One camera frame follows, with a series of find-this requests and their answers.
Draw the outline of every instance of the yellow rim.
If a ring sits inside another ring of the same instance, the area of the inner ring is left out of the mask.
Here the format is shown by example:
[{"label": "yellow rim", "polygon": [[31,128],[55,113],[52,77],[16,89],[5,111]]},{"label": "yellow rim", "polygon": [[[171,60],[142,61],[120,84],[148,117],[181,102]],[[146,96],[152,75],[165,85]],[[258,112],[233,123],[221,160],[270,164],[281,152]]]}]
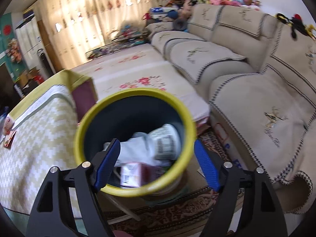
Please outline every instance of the yellow rim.
[{"label": "yellow rim", "polygon": [[86,131],[94,119],[94,117],[103,110],[109,104],[121,100],[126,97],[130,96],[152,96],[158,99],[161,99],[172,106],[176,112],[179,114],[183,126],[184,126],[184,145],[182,148],[181,155],[177,159],[177,161],[173,164],[173,166],[160,178],[151,182],[147,185],[144,185],[140,188],[128,188],[122,189],[115,186],[111,186],[107,184],[101,191],[106,192],[111,195],[115,196],[122,196],[122,197],[137,197],[137,196],[144,196],[151,194],[153,192],[159,191],[165,188],[167,185],[171,184],[173,181],[179,177],[183,171],[186,169],[187,165],[189,164],[192,156],[193,156],[193,145],[196,139],[196,126],[191,118],[191,114],[188,109],[184,106],[184,104],[175,98],[173,95],[163,92],[153,88],[135,88],[129,89],[121,92],[117,92],[96,105],[94,105],[83,117],[81,123],[77,129],[75,135],[75,145],[74,145],[74,155],[75,160],[78,165],[83,163],[86,159],[83,152],[83,142],[84,136]]}]

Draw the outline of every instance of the beige curtain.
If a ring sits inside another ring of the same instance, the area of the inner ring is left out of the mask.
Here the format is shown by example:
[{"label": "beige curtain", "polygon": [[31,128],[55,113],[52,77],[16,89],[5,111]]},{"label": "beige curtain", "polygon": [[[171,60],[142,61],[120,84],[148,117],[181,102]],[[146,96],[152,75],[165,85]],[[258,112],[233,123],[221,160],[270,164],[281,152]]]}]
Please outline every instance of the beige curtain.
[{"label": "beige curtain", "polygon": [[109,43],[125,24],[142,27],[143,15],[164,0],[38,0],[50,41],[65,69],[87,62],[85,53]]}]

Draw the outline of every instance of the television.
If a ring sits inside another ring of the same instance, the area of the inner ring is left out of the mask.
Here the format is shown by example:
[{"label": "television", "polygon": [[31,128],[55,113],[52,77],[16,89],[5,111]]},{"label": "television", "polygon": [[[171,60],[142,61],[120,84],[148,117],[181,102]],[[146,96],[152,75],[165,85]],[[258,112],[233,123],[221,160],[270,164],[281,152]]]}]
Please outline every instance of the television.
[{"label": "television", "polygon": [[0,115],[6,106],[10,112],[20,101],[21,98],[14,88],[14,82],[4,62],[0,65]]}]

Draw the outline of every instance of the metal screw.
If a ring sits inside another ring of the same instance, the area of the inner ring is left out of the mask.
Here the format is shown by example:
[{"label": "metal screw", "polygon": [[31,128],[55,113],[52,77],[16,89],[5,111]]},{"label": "metal screw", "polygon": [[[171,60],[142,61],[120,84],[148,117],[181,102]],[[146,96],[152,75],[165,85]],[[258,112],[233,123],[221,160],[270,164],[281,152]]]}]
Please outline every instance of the metal screw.
[{"label": "metal screw", "polygon": [[87,168],[89,166],[91,166],[91,163],[89,161],[85,161],[82,163],[82,167],[84,167],[84,168]]},{"label": "metal screw", "polygon": [[226,162],[224,162],[224,167],[226,167],[226,168],[232,168],[232,167],[233,167],[233,164],[230,163],[230,162],[228,162],[228,161],[226,161]]},{"label": "metal screw", "polygon": [[259,174],[263,174],[263,173],[264,173],[264,170],[263,170],[263,168],[261,168],[261,167],[257,167],[257,168],[256,168],[256,171],[257,171]]},{"label": "metal screw", "polygon": [[54,166],[54,167],[52,167],[52,168],[50,169],[50,172],[51,172],[51,173],[56,173],[57,170],[58,170],[58,168],[57,168],[56,166]]}]

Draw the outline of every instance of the sofa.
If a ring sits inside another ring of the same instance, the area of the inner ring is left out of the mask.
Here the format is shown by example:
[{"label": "sofa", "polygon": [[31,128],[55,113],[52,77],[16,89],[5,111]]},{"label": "sofa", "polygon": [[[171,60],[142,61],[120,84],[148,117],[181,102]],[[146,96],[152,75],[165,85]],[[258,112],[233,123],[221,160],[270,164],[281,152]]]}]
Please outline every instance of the sofa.
[{"label": "sofa", "polygon": [[284,212],[316,197],[316,45],[266,13],[197,4],[188,31],[147,26],[151,44],[211,105],[233,163],[265,170]]}]

